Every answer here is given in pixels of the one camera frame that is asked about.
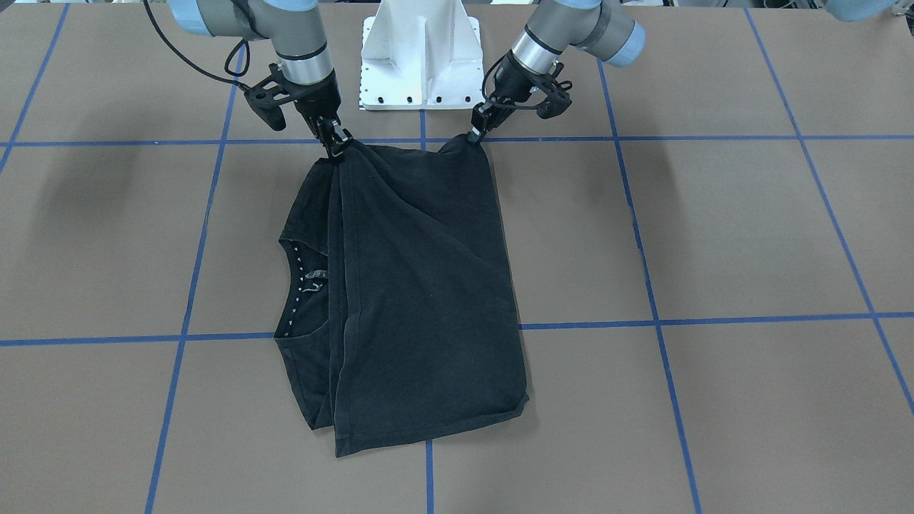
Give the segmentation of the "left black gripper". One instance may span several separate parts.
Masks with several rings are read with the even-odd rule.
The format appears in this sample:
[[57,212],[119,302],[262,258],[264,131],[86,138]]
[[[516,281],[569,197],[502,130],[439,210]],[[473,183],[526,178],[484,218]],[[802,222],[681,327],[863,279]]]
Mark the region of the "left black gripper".
[[526,68],[515,56],[502,56],[493,65],[493,90],[486,92],[486,114],[471,114],[468,143],[479,144],[518,110],[535,111],[529,98],[539,86],[540,75]]

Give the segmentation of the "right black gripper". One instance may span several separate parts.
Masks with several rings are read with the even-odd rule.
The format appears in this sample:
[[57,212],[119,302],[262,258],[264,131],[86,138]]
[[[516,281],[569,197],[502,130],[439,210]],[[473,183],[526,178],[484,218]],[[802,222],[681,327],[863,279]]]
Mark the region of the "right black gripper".
[[336,75],[316,84],[293,84],[293,103],[313,133],[318,133],[327,159],[338,161],[353,142],[352,134],[340,124],[341,97]]

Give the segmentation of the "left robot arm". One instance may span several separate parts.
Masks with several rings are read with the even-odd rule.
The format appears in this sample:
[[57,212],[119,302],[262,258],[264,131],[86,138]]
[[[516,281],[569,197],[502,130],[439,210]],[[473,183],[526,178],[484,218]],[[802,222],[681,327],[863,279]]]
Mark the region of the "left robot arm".
[[637,61],[644,46],[646,30],[620,1],[539,2],[511,49],[484,74],[468,142],[482,142],[516,111],[534,111],[540,119],[564,114],[573,86],[558,79],[567,48],[623,68]]

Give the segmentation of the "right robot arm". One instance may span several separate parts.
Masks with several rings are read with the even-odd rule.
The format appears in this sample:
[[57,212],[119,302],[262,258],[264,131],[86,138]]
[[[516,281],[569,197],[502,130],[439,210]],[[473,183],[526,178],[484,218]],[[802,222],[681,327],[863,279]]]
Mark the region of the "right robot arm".
[[353,137],[338,117],[341,95],[316,1],[170,1],[169,8],[190,34],[270,41],[278,61],[268,77],[234,85],[274,131],[285,129],[283,105],[291,102],[328,158],[340,159]]

